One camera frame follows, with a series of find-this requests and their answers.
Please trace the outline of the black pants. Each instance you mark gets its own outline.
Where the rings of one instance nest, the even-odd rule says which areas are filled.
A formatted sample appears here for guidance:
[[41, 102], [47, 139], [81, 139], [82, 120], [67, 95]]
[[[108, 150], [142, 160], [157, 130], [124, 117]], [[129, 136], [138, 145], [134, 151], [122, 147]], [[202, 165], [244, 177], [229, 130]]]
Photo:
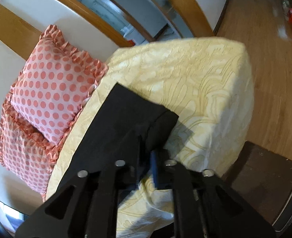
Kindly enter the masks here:
[[150, 154], [165, 146], [179, 116], [117, 83], [102, 103], [59, 183], [61, 189], [80, 170], [94, 173], [124, 160], [138, 184], [149, 171]]

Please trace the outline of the dark wooden side table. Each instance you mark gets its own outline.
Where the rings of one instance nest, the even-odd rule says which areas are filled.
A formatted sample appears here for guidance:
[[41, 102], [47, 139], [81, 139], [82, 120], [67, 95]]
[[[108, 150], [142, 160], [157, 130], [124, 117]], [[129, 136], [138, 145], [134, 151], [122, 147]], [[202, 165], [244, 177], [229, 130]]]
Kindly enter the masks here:
[[263, 218], [278, 237], [292, 237], [292, 161], [245, 142], [223, 180]]

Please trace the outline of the left pink polka-dot pillow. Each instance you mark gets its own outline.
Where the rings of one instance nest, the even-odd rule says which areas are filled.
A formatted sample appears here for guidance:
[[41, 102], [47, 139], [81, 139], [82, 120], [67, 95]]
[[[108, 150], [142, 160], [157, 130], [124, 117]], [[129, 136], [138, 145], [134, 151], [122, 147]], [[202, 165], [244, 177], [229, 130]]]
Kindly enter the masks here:
[[55, 146], [11, 105], [5, 96], [0, 119], [0, 164], [46, 197], [47, 187], [61, 147]]

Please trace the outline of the pink polka-dot pillow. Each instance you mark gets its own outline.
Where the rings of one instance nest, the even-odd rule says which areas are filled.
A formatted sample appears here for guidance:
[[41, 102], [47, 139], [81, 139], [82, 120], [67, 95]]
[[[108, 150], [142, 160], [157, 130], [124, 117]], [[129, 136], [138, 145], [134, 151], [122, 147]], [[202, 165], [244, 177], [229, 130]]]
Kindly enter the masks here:
[[11, 104], [58, 145], [107, 70], [105, 63], [71, 45], [57, 26], [49, 25], [18, 76]]
[[11, 105], [5, 96], [0, 119], [0, 164], [46, 197], [47, 187], [61, 147], [55, 146]]

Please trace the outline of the bed with cream bedspread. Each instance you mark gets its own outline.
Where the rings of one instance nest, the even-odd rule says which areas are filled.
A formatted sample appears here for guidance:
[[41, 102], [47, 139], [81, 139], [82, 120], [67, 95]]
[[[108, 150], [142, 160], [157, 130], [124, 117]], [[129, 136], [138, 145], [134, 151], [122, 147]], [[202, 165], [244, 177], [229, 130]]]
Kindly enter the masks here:
[[223, 175], [238, 158], [254, 107], [246, 46], [225, 38], [192, 38], [120, 48], [80, 113], [52, 171], [44, 199], [58, 189], [89, 124], [115, 83], [178, 116], [165, 147], [193, 171]]

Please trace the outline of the right pink polka-dot pillow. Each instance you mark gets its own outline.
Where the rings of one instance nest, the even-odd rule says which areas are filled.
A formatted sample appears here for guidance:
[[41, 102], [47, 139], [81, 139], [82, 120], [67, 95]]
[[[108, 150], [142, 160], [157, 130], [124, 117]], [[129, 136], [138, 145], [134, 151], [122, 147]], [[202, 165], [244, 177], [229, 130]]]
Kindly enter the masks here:
[[58, 145], [107, 70], [105, 63], [71, 45], [57, 26], [49, 25], [18, 76], [11, 104]]

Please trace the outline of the wooden headboard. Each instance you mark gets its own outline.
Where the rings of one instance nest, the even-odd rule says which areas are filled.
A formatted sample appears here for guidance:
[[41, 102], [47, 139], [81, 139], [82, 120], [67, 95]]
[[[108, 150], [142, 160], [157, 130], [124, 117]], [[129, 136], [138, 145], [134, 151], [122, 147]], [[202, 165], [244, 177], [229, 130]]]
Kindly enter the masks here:
[[57, 25], [67, 41], [102, 61], [132, 46], [77, 0], [0, 0], [0, 41], [21, 58], [29, 57], [48, 25]]

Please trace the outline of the wooden door frame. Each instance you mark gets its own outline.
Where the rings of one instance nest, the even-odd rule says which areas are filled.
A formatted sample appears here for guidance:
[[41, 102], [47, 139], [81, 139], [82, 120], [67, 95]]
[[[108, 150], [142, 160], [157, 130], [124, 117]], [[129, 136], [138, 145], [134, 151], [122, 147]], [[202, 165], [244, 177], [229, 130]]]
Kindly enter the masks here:
[[203, 10], [196, 0], [168, 0], [195, 37], [214, 36]]

